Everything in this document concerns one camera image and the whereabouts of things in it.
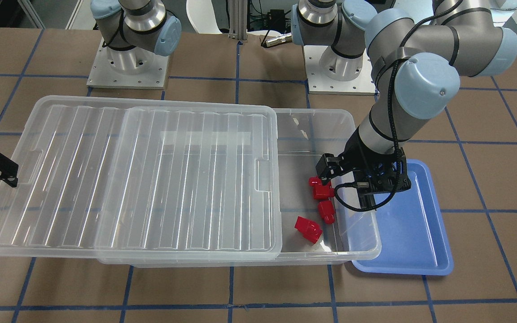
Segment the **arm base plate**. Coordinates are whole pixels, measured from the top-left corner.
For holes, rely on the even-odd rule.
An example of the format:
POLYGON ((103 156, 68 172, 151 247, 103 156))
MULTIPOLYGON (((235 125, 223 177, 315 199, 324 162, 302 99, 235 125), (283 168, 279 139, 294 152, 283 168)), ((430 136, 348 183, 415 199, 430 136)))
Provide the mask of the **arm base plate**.
POLYGON ((329 46, 304 46, 308 92, 325 95, 376 93, 371 78, 372 64, 366 53, 355 59, 339 57, 329 46))
POLYGON ((87 86, 92 88, 164 90, 170 57, 141 48, 115 51, 103 47, 103 39, 90 70, 87 86))

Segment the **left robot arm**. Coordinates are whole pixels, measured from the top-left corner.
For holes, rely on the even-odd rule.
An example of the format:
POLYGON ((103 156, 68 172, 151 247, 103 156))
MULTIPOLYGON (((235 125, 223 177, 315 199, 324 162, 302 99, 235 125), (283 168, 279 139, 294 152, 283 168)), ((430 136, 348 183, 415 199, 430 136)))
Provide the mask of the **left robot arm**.
POLYGON ((494 76, 517 57, 515 31, 494 25, 486 0, 434 0, 433 15, 418 22, 400 8, 378 12, 365 0, 301 0, 291 9, 297 45, 324 45, 339 59, 367 54, 378 101, 339 155, 316 165, 323 184, 352 173, 334 187, 345 208, 365 212, 411 188, 402 145, 443 111, 461 76, 494 76))

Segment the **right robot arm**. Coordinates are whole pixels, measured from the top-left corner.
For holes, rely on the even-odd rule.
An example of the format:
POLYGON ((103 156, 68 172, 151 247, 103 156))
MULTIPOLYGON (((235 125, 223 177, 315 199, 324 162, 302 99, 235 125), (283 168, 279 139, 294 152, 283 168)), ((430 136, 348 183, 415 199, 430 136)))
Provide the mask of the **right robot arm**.
POLYGON ((93 0, 102 34, 87 85, 92 88, 163 89, 181 22, 161 0, 93 0))

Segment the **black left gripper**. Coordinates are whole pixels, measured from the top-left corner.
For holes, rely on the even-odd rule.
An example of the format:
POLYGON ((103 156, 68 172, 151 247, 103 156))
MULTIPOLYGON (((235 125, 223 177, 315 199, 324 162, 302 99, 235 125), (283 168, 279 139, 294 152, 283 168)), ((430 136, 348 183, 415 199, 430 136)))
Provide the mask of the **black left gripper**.
POLYGON ((343 176, 348 172, 354 172, 355 182, 367 182, 367 187, 357 186, 358 199, 362 211, 376 210, 376 201, 373 194, 369 194, 369 182, 366 171, 371 168, 372 163, 397 162, 406 157, 404 150, 399 149, 397 153, 381 154, 368 148, 363 143, 359 130, 356 130, 345 145, 345 150, 339 156, 332 153, 323 153, 320 156, 315 170, 317 178, 322 185, 327 185, 336 177, 343 176))

